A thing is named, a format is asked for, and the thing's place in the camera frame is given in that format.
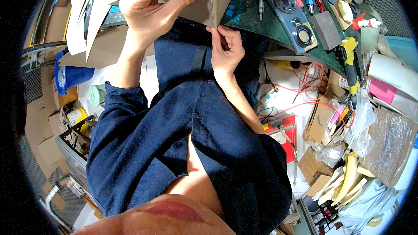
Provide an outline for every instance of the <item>workbench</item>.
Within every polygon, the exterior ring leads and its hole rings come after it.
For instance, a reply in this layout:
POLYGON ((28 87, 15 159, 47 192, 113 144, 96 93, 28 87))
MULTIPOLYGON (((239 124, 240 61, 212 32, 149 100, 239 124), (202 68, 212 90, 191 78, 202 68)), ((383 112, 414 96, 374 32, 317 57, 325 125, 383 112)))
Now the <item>workbench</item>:
MULTIPOLYGON (((274 13, 273 9, 268 4, 267 0, 264 0, 264 15, 262 21, 259 20, 258 0, 232 1, 234 1, 235 4, 234 8, 238 8, 240 11, 239 18, 237 20, 237 18, 231 18, 227 15, 224 15, 221 21, 222 24, 235 29, 247 30, 250 32, 264 35, 270 39, 275 40, 279 45, 294 50, 283 25, 281 24, 277 15, 274 13)), ((306 6, 306 1, 302 0, 302 2, 305 4, 305 14, 308 18, 310 18, 308 8, 306 6)), ((336 24, 341 39, 344 39, 346 37, 356 37, 358 40, 360 40, 360 33, 358 31, 355 31, 353 27, 348 28, 346 31, 343 31, 341 29, 327 0, 323 0, 323 2, 325 10, 329 11, 332 18, 334 19, 334 23, 336 24)), ((319 13, 319 11, 317 6, 315 6, 314 14, 317 13, 319 13)), ((126 21, 120 12, 108 13, 106 19, 104 20, 102 28, 125 23, 126 21)), ((337 60, 335 60, 335 54, 333 52, 325 51, 323 49, 321 42, 319 41, 318 34, 316 33, 315 29, 313 30, 316 38, 318 39, 319 44, 316 48, 309 50, 303 55, 311 58, 315 62, 319 62, 326 65, 328 68, 332 69, 340 75, 344 75, 344 68, 340 63, 337 62, 337 60)))

